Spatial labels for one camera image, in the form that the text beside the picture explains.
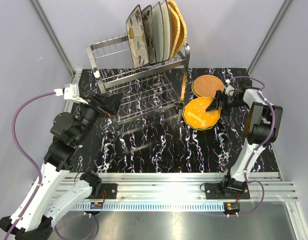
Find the floral square plate dark rim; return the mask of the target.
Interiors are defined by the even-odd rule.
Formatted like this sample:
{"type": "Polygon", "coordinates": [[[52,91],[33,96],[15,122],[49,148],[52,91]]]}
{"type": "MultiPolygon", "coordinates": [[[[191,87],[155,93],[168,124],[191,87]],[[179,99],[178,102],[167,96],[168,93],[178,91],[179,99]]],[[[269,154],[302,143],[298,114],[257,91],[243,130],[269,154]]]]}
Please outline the floral square plate dark rim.
{"type": "Polygon", "coordinates": [[[126,22],[127,41],[133,67],[140,68],[149,64],[148,46],[145,35],[141,7],[138,4],[128,16],[126,22]]]}

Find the green polka dot plate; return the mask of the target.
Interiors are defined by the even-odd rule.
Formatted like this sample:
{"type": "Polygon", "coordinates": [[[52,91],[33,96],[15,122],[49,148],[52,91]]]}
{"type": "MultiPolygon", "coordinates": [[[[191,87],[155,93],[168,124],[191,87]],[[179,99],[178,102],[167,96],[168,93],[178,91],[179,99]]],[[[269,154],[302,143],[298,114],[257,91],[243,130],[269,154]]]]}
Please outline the green polka dot plate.
{"type": "Polygon", "coordinates": [[[187,125],[195,130],[211,129],[220,119],[221,111],[209,111],[198,106],[186,106],[182,113],[183,119],[187,125]]]}

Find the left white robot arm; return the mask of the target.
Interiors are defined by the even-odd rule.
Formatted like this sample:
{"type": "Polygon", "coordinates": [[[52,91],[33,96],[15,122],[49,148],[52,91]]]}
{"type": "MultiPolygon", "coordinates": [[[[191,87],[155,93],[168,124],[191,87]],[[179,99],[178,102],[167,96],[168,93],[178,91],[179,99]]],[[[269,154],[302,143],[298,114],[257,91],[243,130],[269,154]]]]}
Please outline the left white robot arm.
{"type": "Polygon", "coordinates": [[[123,98],[122,93],[95,94],[87,99],[75,98],[82,103],[81,112],[74,116],[59,113],[53,120],[50,132],[53,142],[39,167],[20,146],[16,137],[16,120],[20,107],[12,120],[12,137],[20,152],[36,168],[38,177],[22,204],[11,215],[0,219],[5,239],[14,235],[16,240],[46,240],[58,221],[77,203],[99,196],[106,198],[110,192],[102,186],[101,178],[94,172],[84,172],[79,180],[54,202],[50,202],[63,179],[71,172],[83,151],[84,140],[99,118],[115,117],[123,98]]]}

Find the orange polka dot plate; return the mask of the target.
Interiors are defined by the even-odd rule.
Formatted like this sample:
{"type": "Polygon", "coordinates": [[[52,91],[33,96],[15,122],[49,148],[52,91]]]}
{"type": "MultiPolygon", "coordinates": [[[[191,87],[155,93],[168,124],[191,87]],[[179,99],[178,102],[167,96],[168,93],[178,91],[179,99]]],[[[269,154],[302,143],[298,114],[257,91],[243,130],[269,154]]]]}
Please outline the orange polka dot plate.
{"type": "Polygon", "coordinates": [[[206,111],[213,99],[210,97],[198,97],[192,99],[183,109],[184,122],[195,130],[211,129],[220,119],[221,110],[206,111]]]}

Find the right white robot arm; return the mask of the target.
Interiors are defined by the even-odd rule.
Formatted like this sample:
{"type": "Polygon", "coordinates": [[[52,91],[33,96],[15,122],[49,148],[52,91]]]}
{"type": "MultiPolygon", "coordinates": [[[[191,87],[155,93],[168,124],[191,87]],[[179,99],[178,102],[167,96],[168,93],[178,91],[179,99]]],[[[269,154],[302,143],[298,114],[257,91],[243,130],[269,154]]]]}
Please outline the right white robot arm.
{"type": "Polygon", "coordinates": [[[249,108],[243,129],[242,150],[220,182],[203,185],[206,199],[249,199],[248,184],[251,183],[249,174],[252,167],[266,147],[278,137],[283,108],[270,103],[260,89],[242,87],[233,95],[218,90],[206,111],[242,106],[249,108]]]}

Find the woven orange rattan plate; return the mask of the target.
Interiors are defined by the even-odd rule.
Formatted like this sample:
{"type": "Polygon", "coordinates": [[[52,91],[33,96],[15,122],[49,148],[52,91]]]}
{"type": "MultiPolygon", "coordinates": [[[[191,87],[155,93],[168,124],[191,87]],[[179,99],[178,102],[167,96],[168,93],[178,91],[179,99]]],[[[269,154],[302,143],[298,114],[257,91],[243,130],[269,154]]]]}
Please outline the woven orange rattan plate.
{"type": "Polygon", "coordinates": [[[223,82],[214,75],[201,75],[196,78],[193,83],[197,93],[209,98],[214,98],[218,90],[224,90],[223,82]]]}

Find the woven bamboo plate green rim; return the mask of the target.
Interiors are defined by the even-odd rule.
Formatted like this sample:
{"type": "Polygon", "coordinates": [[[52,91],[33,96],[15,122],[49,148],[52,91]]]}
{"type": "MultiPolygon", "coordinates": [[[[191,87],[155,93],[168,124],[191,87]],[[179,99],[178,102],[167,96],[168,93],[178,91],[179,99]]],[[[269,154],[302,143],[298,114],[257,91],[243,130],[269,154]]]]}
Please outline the woven bamboo plate green rim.
{"type": "Polygon", "coordinates": [[[191,91],[192,91],[192,93],[193,93],[197,98],[199,98],[199,97],[206,97],[204,94],[200,94],[200,93],[197,93],[197,92],[196,92],[196,90],[195,90],[195,84],[194,84],[194,83],[192,83],[192,85],[191,85],[191,91]]]}

